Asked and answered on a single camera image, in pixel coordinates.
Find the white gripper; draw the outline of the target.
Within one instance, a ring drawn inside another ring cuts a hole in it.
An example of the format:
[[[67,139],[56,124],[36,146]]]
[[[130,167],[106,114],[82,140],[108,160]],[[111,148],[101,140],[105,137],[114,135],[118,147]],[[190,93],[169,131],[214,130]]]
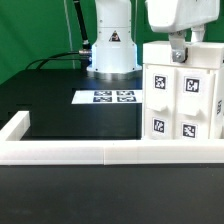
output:
[[[172,60],[187,59],[186,29],[191,28],[191,42],[202,42],[203,24],[218,19],[220,0],[146,0],[148,22],[153,32],[169,33]]]

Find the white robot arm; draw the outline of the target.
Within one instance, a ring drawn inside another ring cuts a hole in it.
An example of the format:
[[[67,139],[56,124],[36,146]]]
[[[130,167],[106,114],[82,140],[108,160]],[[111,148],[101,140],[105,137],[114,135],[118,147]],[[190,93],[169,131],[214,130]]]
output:
[[[148,22],[157,33],[166,33],[171,44],[171,60],[183,63],[188,49],[185,31],[193,40],[204,36],[204,25],[218,19],[220,0],[145,0]],[[97,40],[91,49],[87,74],[106,80],[128,79],[141,70],[137,46],[131,37],[131,1],[95,0]]]

